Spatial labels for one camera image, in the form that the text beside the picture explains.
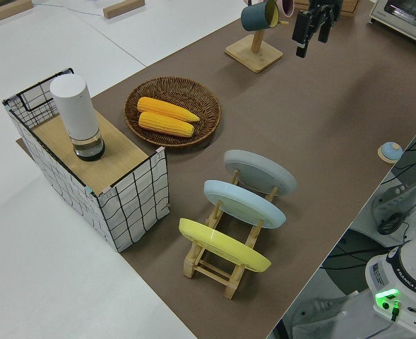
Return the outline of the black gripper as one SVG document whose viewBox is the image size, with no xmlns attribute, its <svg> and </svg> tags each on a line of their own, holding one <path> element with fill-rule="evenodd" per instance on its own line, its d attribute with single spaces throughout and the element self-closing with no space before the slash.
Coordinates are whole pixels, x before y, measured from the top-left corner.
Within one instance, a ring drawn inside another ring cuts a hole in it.
<svg viewBox="0 0 416 339">
<path fill-rule="evenodd" d="M 309 1 L 308 11 L 300 11 L 297 14 L 292 40 L 297 43 L 296 55 L 304 58 L 307 54 L 309 41 L 314 34 L 314 15 L 318 18 L 322 13 L 330 18 L 323 22 L 319 28 L 318 41 L 327 43 L 330 35 L 332 21 L 339 20 L 343 7 L 343 0 L 312 0 Z"/>
</svg>

